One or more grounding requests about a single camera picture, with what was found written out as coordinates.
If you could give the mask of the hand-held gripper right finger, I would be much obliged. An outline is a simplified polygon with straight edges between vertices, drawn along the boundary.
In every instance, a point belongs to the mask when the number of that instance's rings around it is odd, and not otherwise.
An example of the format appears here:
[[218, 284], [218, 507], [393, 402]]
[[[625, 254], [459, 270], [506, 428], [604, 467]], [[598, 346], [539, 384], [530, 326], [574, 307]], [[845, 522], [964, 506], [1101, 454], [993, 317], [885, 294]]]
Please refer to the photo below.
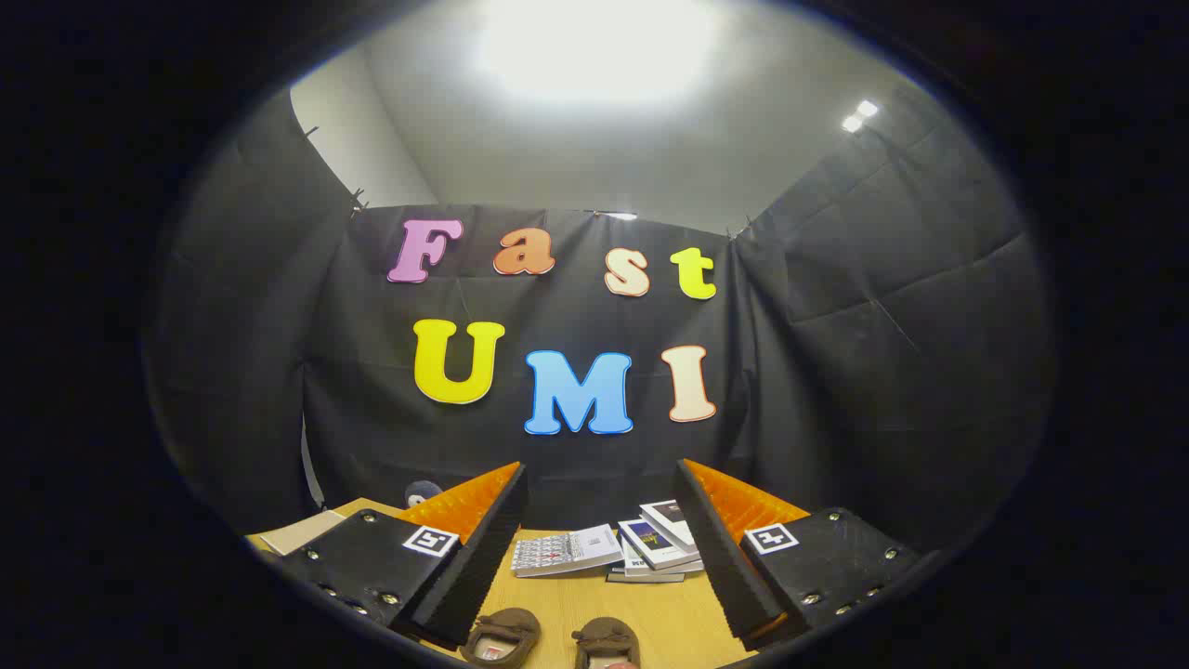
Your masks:
[[848, 509], [810, 513], [693, 460], [678, 461], [673, 486], [726, 626], [747, 651], [851, 617], [921, 560]]

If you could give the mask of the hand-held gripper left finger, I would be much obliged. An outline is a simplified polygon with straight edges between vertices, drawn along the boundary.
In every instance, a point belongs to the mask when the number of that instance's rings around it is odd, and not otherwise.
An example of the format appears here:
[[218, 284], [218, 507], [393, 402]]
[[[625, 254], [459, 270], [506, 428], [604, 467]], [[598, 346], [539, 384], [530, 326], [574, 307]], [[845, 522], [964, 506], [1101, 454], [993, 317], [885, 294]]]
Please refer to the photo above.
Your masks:
[[497, 467], [396, 515], [357, 509], [277, 566], [358, 618], [457, 649], [521, 525], [524, 471]]

